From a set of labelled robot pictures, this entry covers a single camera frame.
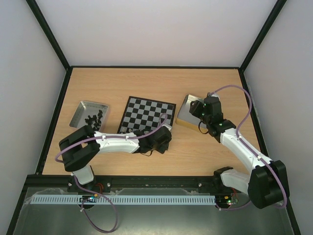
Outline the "gold tin of white pieces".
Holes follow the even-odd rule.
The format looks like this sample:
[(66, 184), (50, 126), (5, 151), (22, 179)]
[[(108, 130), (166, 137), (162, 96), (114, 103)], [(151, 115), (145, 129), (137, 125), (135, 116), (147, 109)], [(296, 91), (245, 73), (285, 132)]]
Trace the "gold tin of white pieces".
[(190, 104), (193, 101), (203, 102), (201, 98), (187, 94), (182, 102), (182, 105), (180, 106), (175, 123), (194, 131), (201, 131), (202, 133), (205, 133), (207, 131), (206, 125), (201, 123), (199, 128), (200, 119), (191, 115), (189, 112)]

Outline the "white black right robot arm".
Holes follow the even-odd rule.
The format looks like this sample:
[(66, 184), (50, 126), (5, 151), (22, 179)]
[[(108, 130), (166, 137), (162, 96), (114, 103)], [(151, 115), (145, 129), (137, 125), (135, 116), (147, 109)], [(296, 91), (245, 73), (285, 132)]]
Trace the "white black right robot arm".
[(234, 188), (245, 193), (259, 209), (276, 205), (284, 208), (288, 202), (289, 185), (287, 170), (280, 161), (273, 161), (258, 151), (239, 132), (239, 128), (224, 118), (220, 99), (208, 96), (195, 100), (189, 112), (207, 128), (207, 133), (228, 148), (246, 167), (248, 174), (230, 168), (213, 180), (217, 191)]

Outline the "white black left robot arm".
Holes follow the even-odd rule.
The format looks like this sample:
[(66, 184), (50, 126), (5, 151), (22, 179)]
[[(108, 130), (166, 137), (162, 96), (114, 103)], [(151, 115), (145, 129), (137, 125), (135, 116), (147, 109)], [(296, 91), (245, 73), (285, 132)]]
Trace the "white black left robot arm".
[(60, 153), (55, 161), (64, 165), (79, 184), (86, 185), (94, 181), (94, 173), (89, 162), (99, 153), (139, 153), (157, 151), (163, 154), (172, 139), (172, 127), (161, 124), (153, 131), (136, 130), (126, 134), (106, 134), (94, 131), (86, 125), (59, 142)]

